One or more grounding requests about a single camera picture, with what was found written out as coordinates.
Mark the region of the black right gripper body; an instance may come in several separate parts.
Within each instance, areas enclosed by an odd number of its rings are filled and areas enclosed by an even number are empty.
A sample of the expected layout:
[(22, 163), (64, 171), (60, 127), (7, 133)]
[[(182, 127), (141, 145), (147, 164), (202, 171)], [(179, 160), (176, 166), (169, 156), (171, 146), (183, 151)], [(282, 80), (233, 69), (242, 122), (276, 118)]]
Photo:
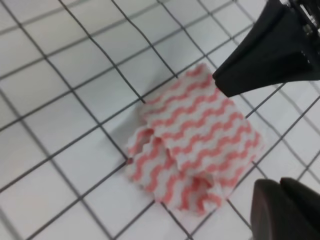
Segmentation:
[(320, 78), (320, 37), (292, 0), (268, 0), (254, 25), (258, 73), (273, 81)]

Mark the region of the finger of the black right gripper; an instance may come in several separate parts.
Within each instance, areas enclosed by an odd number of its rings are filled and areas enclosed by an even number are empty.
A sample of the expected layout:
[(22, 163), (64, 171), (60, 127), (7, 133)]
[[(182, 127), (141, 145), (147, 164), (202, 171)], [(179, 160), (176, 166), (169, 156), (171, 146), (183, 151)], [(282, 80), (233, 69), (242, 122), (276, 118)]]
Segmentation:
[(215, 71), (227, 96), (274, 84), (314, 80), (314, 46), (296, 12), (266, 7), (249, 34)]

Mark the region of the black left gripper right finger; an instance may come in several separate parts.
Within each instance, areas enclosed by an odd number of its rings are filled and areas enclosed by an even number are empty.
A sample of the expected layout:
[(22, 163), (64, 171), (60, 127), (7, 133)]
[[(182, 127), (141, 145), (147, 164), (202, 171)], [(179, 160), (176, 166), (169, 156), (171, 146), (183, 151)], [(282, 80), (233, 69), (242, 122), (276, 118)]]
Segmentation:
[(320, 194), (293, 178), (282, 178), (281, 240), (320, 238)]

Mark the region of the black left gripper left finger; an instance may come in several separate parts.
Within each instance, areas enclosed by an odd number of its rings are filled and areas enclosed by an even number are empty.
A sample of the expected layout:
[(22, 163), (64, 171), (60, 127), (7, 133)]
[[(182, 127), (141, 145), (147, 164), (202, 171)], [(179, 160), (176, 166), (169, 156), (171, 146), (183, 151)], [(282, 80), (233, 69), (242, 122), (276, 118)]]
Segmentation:
[(250, 213), (254, 240), (302, 240), (305, 221), (280, 184), (268, 179), (254, 183)]

